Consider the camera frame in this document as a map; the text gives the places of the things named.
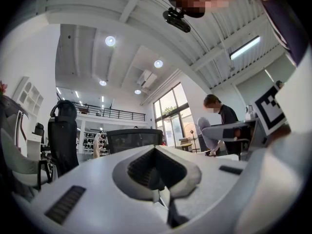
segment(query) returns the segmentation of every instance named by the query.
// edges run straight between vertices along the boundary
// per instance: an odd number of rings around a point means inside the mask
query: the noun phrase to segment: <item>camera mounted on cap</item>
[[[191,31],[191,27],[184,20],[184,14],[185,13],[183,10],[178,12],[176,9],[170,7],[169,10],[166,10],[164,13],[162,13],[162,16],[170,25],[178,28],[179,30],[182,30],[185,33],[188,33]]]

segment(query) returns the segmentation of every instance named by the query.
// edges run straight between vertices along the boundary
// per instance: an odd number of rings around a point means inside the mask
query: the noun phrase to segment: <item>white table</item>
[[[40,160],[41,136],[29,133],[27,135],[27,157]]]

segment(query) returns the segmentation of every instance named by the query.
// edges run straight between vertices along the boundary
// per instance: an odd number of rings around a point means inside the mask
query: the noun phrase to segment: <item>gray chair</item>
[[[3,128],[1,129],[1,144],[7,168],[12,171],[17,181],[30,188],[33,196],[32,188],[39,191],[43,184],[51,182],[47,161],[31,160],[24,157]],[[41,170],[42,165],[44,165],[45,171]]]

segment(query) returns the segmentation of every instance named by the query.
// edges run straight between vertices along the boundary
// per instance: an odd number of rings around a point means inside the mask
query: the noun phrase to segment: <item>black metal railing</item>
[[[129,119],[129,120],[137,120],[137,121],[145,121],[145,114],[128,112],[123,110],[109,109],[109,108],[101,108],[97,106],[92,106],[88,104],[79,104],[73,102],[76,107],[78,114],[84,115],[95,115],[100,117],[109,117],[116,119]]]

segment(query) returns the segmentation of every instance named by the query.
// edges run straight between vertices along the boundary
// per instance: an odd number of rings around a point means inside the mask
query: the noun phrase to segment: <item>door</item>
[[[179,114],[167,117],[164,119],[164,128],[166,135],[166,144],[170,147],[177,147],[180,145],[180,140],[184,134],[181,127]]]

